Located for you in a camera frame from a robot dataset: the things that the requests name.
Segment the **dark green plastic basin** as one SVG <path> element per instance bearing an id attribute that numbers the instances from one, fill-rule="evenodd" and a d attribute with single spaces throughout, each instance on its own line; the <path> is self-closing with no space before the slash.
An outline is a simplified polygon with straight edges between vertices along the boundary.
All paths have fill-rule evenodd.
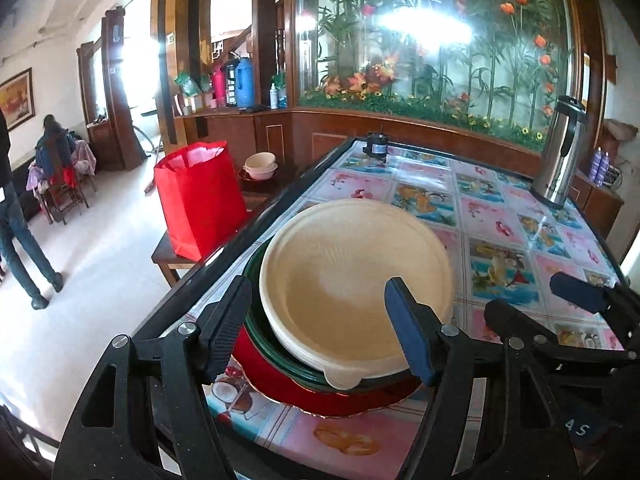
<path id="1" fill-rule="evenodd" d="M 361 379 L 355 388 L 340 390 L 326 381 L 321 370 L 303 363 L 286 350 L 271 328 L 259 293 L 260 269 L 270 242 L 271 240 L 266 240 L 260 244 L 248 259 L 242 275 L 252 285 L 252 305 L 248 308 L 245 317 L 245 328 L 252 344 L 272 367 L 292 379 L 297 385 L 314 392 L 354 394 L 400 387 L 416 390 L 421 387 L 420 379 L 408 370 L 404 370 L 381 378 Z"/>

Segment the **red scalloped plate front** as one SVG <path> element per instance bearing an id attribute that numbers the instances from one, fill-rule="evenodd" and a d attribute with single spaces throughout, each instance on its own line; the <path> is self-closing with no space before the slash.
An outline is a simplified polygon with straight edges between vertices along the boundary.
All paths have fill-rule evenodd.
<path id="1" fill-rule="evenodd" d="M 320 417 L 348 417 L 388 408 L 408 399 L 421 387 L 419 378 L 401 374 L 397 382 L 365 392 L 307 389 L 273 367 L 257 350 L 245 328 L 239 333 L 232 356 L 250 385 L 263 396 Z"/>

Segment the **cream plastic bowl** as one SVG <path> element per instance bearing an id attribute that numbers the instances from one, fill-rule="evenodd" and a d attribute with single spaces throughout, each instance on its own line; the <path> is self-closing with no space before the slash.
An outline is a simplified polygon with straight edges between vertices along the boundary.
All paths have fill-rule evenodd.
<path id="1" fill-rule="evenodd" d="M 435 232 L 377 200 L 334 200 L 299 212 L 271 239 L 259 293 L 284 348 L 348 390 L 408 367 L 384 306 L 391 278 L 450 321 L 454 270 Z"/>

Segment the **stacked bowls on stool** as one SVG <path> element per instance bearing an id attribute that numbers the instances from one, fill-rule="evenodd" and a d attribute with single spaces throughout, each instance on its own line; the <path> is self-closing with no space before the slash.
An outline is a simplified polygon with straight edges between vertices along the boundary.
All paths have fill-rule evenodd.
<path id="1" fill-rule="evenodd" d="M 240 178 L 247 181 L 271 179 L 278 170 L 276 155 L 260 152 L 250 156 L 240 171 Z"/>

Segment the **floral fruit tablecloth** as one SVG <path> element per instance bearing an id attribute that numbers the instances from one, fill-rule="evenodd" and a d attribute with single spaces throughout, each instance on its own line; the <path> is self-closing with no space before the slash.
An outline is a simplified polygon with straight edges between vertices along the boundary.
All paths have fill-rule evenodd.
<path id="1" fill-rule="evenodd" d="M 551 210 L 527 182 L 449 155 L 393 146 L 382 162 L 361 142 L 314 177 L 284 211 L 224 269 L 204 295 L 220 299 L 232 278 L 259 278 L 268 242 L 300 212 L 334 200 L 377 200 L 428 226 L 446 249 L 451 269 L 451 318 L 468 335 L 495 341 L 485 304 L 494 298 L 548 327 L 562 344 L 616 350 L 620 342 L 601 315 L 552 294 L 556 272 L 611 286 L 616 265 L 573 204 Z M 322 374 L 285 354 L 262 314 L 243 333 L 226 370 L 205 388 L 209 411 L 224 428 L 289 460 L 345 479 L 391 479 L 398 474 L 427 391 L 394 380 L 367 385 L 372 406 L 337 408 L 348 391 L 311 388 Z"/>

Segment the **stainless steel thermos jug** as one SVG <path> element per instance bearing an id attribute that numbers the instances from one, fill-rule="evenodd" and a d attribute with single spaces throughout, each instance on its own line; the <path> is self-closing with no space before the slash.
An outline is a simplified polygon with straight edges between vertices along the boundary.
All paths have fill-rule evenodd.
<path id="1" fill-rule="evenodd" d="M 587 125 L 586 109 L 572 96 L 560 96 L 529 191 L 550 209 L 561 209 L 577 168 L 580 141 Z"/>

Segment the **purple spray cans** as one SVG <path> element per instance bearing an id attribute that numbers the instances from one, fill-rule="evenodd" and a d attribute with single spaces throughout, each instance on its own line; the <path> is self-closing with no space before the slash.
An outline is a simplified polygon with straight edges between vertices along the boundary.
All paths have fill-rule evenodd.
<path id="1" fill-rule="evenodd" d="M 610 168 L 610 154 L 603 148 L 597 148 L 593 154 L 589 167 L 589 180 L 598 188 L 604 185 L 606 174 Z"/>

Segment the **standing person in jeans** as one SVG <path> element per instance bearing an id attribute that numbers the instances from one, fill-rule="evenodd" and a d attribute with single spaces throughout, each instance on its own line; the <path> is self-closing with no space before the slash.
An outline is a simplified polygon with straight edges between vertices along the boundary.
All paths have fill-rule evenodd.
<path id="1" fill-rule="evenodd" d="M 40 273 L 52 285 L 55 292 L 64 287 L 63 274 L 56 272 L 40 245 L 30 232 L 24 218 L 20 200 L 13 185 L 13 172 L 9 160 L 11 147 L 9 128 L 6 118 L 1 115 L 1 257 L 6 262 L 14 278 L 23 287 L 32 300 L 34 310 L 43 310 L 49 305 L 49 300 L 28 274 L 24 263 L 17 255 L 13 240 L 18 240 Z"/>

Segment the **red shopping bag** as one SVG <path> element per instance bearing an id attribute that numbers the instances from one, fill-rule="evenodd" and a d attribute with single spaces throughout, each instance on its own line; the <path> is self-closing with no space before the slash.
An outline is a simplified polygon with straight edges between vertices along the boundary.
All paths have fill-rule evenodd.
<path id="1" fill-rule="evenodd" d="M 172 249 L 182 258 L 210 256 L 248 218 L 227 142 L 198 142 L 165 156 L 154 182 Z"/>

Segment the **wooden chair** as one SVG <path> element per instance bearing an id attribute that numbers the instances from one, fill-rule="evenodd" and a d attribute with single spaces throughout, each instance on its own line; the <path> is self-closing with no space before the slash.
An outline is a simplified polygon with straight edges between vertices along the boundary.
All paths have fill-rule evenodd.
<path id="1" fill-rule="evenodd" d="M 85 187 L 98 192 L 96 187 L 96 158 L 89 144 L 84 140 L 75 141 L 75 151 L 70 155 L 72 164 L 62 166 L 57 158 L 52 165 L 52 176 L 48 177 L 39 162 L 29 168 L 32 192 L 50 223 L 66 224 L 66 214 L 77 206 L 89 208 Z"/>

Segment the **pink thermos flask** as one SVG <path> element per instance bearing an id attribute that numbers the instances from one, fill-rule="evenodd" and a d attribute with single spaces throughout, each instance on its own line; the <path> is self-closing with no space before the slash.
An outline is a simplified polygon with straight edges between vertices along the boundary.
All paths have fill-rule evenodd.
<path id="1" fill-rule="evenodd" d="M 227 106 L 227 87 L 226 87 L 226 75 L 224 70 L 220 67 L 214 69 L 212 73 L 212 85 L 213 96 L 216 102 L 216 107 Z"/>

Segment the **blue thermos flask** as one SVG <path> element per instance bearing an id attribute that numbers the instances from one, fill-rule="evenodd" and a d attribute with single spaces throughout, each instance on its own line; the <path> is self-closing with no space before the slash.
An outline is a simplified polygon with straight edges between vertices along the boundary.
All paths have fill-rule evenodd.
<path id="1" fill-rule="evenodd" d="M 250 58 L 241 58 L 235 70 L 236 102 L 239 108 L 250 108 L 254 105 L 254 75 Z"/>

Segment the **framed wall picture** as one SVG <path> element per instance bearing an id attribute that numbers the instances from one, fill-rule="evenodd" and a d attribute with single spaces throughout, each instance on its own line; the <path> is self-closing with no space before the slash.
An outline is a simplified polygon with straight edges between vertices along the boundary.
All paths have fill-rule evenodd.
<path id="1" fill-rule="evenodd" d="M 36 116 L 30 68 L 2 82 L 0 105 L 9 131 Z"/>

